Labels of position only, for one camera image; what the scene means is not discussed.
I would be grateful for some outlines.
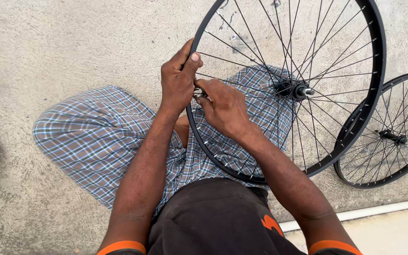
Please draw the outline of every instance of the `plaid pants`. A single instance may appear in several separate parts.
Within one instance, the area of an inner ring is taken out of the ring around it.
[[[277,81],[269,73],[259,71],[262,68],[244,68],[224,83],[243,85],[235,87],[252,96],[246,98],[248,114],[258,113],[252,121],[264,129],[272,142],[281,144],[292,123],[292,102],[259,100],[275,93],[273,82]],[[277,76],[288,75],[281,68],[269,66],[269,69]],[[245,150],[233,140],[218,136],[219,132],[207,124],[200,108],[192,100],[196,125],[202,127],[201,137],[210,141],[208,147],[219,154],[216,158],[227,162],[233,169],[245,165],[243,173],[262,176],[257,163]],[[135,96],[121,88],[106,86],[74,95],[47,109],[35,122],[33,137],[43,154],[102,205],[111,209],[121,178],[154,117],[155,112]],[[179,188],[191,182],[210,177],[238,181],[212,163],[191,129],[186,149],[182,147],[177,133],[173,132],[166,167],[165,188],[155,215]],[[238,182],[247,187],[268,189],[267,186]]]

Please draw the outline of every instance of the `pvc pipe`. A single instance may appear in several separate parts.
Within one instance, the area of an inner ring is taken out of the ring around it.
[[[405,209],[408,209],[408,201],[384,205],[384,206],[368,207],[368,208],[363,208],[363,209],[358,209],[358,210],[353,210],[353,211],[348,211],[348,212],[339,212],[336,215],[338,216],[338,219],[340,221],[347,221],[347,220],[353,220],[353,219],[358,219],[361,217],[378,215],[378,214],[387,213],[387,212],[396,212],[396,211],[405,210]],[[280,223],[280,228],[281,230],[283,230],[283,232],[300,229],[297,221],[282,222]]]

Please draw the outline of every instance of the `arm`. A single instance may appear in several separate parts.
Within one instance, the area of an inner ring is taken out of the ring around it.
[[[99,251],[118,241],[134,241],[144,249],[150,221],[163,194],[172,131],[179,114],[190,103],[195,72],[203,65],[198,53],[187,61],[192,43],[193,39],[189,40],[161,68],[160,109],[119,184]]]
[[[212,99],[196,99],[207,121],[256,159],[273,194],[303,230],[308,248],[322,240],[355,247],[322,192],[249,120],[245,96],[218,80],[198,80],[196,85]]]

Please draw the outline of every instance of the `front hub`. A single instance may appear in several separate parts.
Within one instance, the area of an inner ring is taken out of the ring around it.
[[[275,89],[275,94],[280,98],[289,98],[296,102],[314,95],[314,90],[310,89],[304,80],[283,79],[275,84]]]
[[[388,139],[394,142],[394,144],[396,145],[408,145],[407,138],[405,135],[397,136],[393,134],[390,129],[386,129],[383,131],[379,131],[379,130],[374,130],[374,131],[378,133],[380,139],[382,140]]]

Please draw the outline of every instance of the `black wheel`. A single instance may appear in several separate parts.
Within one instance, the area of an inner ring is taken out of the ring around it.
[[[381,93],[365,130],[334,164],[339,177],[356,188],[382,186],[408,173],[408,74],[385,83]],[[358,112],[344,128],[351,129]]]
[[[197,78],[217,78],[244,92],[251,120],[308,176],[333,164],[359,136],[377,103],[386,61],[373,0],[218,0],[196,32],[194,51],[204,61]],[[337,140],[364,98],[363,121]],[[187,115],[216,166],[266,184],[256,161],[208,125],[194,100]]]

